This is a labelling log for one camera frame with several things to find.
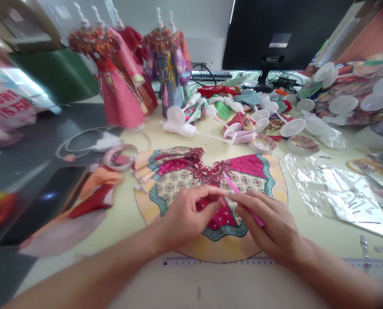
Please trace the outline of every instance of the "smartphone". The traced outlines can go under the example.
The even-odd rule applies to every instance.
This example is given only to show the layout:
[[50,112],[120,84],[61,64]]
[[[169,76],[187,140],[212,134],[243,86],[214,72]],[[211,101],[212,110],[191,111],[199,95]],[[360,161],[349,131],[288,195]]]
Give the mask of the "smartphone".
[[4,235],[0,246],[20,245],[52,219],[68,210],[87,174],[87,166],[59,168]]

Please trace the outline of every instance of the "white wall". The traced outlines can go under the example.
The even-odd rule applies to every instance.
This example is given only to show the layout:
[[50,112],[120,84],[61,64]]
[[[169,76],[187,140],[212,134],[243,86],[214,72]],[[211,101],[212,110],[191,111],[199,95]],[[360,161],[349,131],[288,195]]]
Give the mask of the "white wall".
[[[38,0],[59,29],[63,43],[68,46],[67,36],[80,26],[73,0]],[[98,9],[100,18],[112,24],[112,18],[104,0],[74,0],[81,6],[84,17],[91,24],[96,18],[91,6]],[[165,25],[170,23],[170,11],[177,29],[186,37],[192,62],[204,62],[211,70],[220,70],[226,44],[226,36],[234,0],[113,0],[123,24],[146,35],[157,27],[156,7],[160,7]],[[66,8],[72,18],[62,18],[58,7]]]
[[161,19],[174,23],[186,38],[225,38],[230,21],[233,0],[113,0],[124,24],[135,28],[142,35],[156,27],[156,7]]
[[220,70],[226,44],[233,0],[113,0],[123,24],[142,35],[157,26],[156,7],[161,19],[170,23],[170,11],[177,29],[184,32],[192,62],[204,62]]

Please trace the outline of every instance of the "scissors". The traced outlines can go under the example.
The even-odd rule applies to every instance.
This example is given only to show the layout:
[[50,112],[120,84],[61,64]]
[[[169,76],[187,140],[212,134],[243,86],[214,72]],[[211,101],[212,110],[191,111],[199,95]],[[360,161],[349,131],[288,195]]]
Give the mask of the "scissors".
[[40,174],[48,165],[50,161],[47,161],[28,174],[23,176],[17,182],[6,188],[4,191],[0,191],[0,225],[5,221],[5,219],[10,214],[14,203],[17,200],[17,192],[19,192],[27,183],[29,183],[34,177]]

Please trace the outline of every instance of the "pink pen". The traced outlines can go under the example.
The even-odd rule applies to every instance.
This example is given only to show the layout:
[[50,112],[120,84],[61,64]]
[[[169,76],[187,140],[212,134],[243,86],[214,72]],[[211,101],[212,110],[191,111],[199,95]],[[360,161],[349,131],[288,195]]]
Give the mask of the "pink pen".
[[[231,188],[233,189],[234,192],[236,192],[237,194],[242,194],[239,190],[238,187],[236,187],[236,185],[231,181],[231,179],[229,178],[229,176],[226,175],[225,172],[223,172],[223,176],[224,178],[226,179],[227,183],[231,186]],[[264,226],[264,222],[262,219],[259,218],[259,216],[257,214],[255,214],[251,209],[248,209],[247,210],[250,212],[250,214],[253,216],[253,218],[256,220],[257,224],[259,224],[260,227],[263,227]]]

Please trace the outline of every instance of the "monitor stand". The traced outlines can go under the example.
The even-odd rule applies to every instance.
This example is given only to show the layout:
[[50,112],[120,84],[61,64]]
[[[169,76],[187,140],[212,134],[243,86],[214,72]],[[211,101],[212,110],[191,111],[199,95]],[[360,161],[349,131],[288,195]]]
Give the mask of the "monitor stand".
[[273,91],[273,88],[266,84],[267,76],[269,75],[270,70],[275,66],[275,63],[266,63],[263,70],[260,73],[259,78],[257,79],[258,85],[254,87],[256,92],[265,92],[270,93]]

